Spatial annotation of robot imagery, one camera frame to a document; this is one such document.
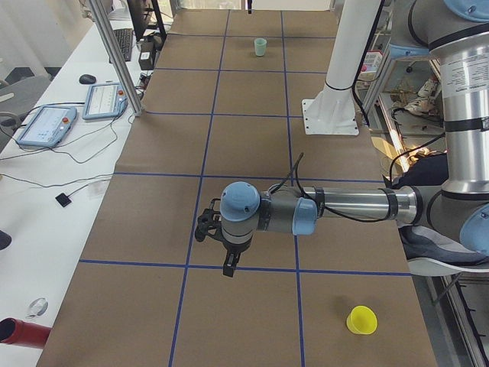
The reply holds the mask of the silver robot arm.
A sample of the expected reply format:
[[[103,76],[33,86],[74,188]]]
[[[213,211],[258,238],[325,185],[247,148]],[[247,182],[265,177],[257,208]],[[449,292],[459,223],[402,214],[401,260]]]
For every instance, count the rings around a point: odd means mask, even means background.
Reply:
[[[309,235],[324,216],[356,222],[395,220],[406,256],[420,275],[443,265],[483,268],[488,261],[488,3],[397,1],[390,55],[440,63],[446,160],[417,164],[420,176],[376,190],[288,187],[259,191],[245,182],[222,192],[213,238],[232,276],[256,231]]]

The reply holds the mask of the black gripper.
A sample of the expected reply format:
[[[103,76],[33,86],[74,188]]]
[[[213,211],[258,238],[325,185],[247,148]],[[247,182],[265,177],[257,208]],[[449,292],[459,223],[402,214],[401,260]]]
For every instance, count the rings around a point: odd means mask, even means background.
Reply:
[[[233,277],[239,258],[251,245],[251,236],[223,235],[222,243],[226,249],[226,256],[222,267],[224,276]]]

